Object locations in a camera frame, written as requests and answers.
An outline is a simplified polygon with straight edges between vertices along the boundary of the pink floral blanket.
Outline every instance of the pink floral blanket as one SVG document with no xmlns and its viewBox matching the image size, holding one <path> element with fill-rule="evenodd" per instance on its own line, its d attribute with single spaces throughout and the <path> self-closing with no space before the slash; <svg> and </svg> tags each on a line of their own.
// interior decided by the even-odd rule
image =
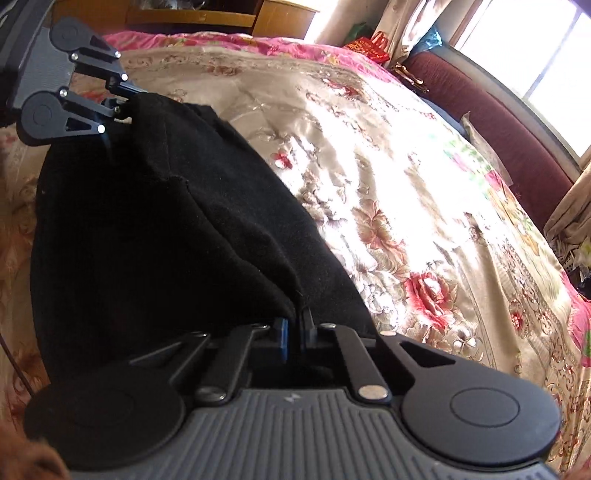
<svg viewBox="0 0 591 480">
<path fill-rule="evenodd" d="M 563 413 L 549 462 L 591 454 L 590 304 L 493 168 L 385 70 L 351 51 L 244 35 L 122 33 L 108 41 L 141 87 L 212 105 L 316 221 L 380 330 L 526 378 Z M 74 79 L 88 98 L 100 82 Z M 0 131 L 0 331 L 35 388 L 28 262 L 46 149 Z M 26 390 L 0 355 L 0 416 L 21 430 Z"/>
</svg>

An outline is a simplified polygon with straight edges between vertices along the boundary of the beige curtain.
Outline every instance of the beige curtain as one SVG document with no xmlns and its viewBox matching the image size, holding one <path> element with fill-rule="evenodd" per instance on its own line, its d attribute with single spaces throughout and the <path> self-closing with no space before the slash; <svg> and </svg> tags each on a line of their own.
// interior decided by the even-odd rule
<svg viewBox="0 0 591 480">
<path fill-rule="evenodd" d="M 591 165 L 565 195 L 544 227 L 544 235 L 568 268 L 576 250 L 591 236 Z"/>
<path fill-rule="evenodd" d="M 390 63 L 404 60 L 452 0 L 390 0 L 377 31 L 388 39 Z"/>
</svg>

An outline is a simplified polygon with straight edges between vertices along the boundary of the red bag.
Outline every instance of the red bag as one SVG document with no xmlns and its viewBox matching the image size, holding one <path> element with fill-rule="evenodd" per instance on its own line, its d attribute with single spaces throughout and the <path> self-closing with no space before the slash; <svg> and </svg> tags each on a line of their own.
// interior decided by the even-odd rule
<svg viewBox="0 0 591 480">
<path fill-rule="evenodd" d="M 390 55 L 386 53 L 388 48 L 388 37 L 382 31 L 376 32 L 371 40 L 366 37 L 358 38 L 351 43 L 345 45 L 345 48 L 362 53 L 375 63 L 382 64 L 390 59 Z"/>
</svg>

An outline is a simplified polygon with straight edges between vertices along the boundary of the gray ribbed pad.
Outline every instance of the gray ribbed pad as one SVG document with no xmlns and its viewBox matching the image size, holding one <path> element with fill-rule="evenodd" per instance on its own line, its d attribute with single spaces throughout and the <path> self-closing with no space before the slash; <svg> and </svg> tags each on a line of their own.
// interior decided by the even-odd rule
<svg viewBox="0 0 591 480">
<path fill-rule="evenodd" d="M 156 455 L 74 480 L 551 480 L 542 463 L 505 473 L 432 460 L 393 417 L 352 403 L 343 390 L 245 390 L 221 408 L 193 412 Z"/>
</svg>

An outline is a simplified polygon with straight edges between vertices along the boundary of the wall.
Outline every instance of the wall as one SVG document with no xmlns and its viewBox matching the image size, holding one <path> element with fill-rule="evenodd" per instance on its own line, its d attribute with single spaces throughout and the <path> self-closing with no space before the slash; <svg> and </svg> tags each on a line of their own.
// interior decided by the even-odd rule
<svg viewBox="0 0 591 480">
<path fill-rule="evenodd" d="M 312 21 L 306 41 L 341 46 L 356 23 L 375 24 L 388 0 L 318 0 L 320 13 Z"/>
</svg>

